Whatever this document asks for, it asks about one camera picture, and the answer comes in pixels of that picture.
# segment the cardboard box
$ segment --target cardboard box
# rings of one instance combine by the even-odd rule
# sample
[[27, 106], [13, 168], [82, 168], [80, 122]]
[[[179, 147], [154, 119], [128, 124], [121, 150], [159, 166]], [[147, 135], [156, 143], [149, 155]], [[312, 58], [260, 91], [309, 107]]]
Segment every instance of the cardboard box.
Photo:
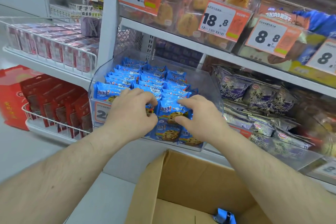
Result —
[[141, 174], [125, 224], [215, 224], [217, 208], [237, 224], [271, 224], [233, 169], [166, 151]]

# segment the white floor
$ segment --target white floor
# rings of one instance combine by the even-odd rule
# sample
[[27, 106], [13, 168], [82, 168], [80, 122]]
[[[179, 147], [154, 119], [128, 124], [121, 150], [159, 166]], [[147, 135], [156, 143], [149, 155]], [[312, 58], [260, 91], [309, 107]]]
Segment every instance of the white floor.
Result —
[[[32, 15], [0, 5], [1, 16]], [[0, 25], [0, 69], [16, 65], [2, 57], [6, 41], [4, 27]], [[7, 126], [0, 115], [0, 182], [63, 147], [32, 132]], [[135, 184], [101, 173], [66, 224], [124, 223], [134, 187]]]

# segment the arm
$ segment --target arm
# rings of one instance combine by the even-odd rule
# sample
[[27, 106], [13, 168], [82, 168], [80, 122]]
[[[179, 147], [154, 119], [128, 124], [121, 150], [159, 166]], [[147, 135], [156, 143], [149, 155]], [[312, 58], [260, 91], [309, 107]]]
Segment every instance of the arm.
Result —
[[195, 138], [207, 141], [230, 162], [274, 224], [334, 223], [336, 197], [230, 129], [214, 104], [201, 96], [179, 100], [193, 119], [176, 117]]
[[124, 145], [149, 132], [157, 117], [147, 117], [154, 96], [123, 90], [103, 127], [0, 185], [0, 222], [62, 224]]

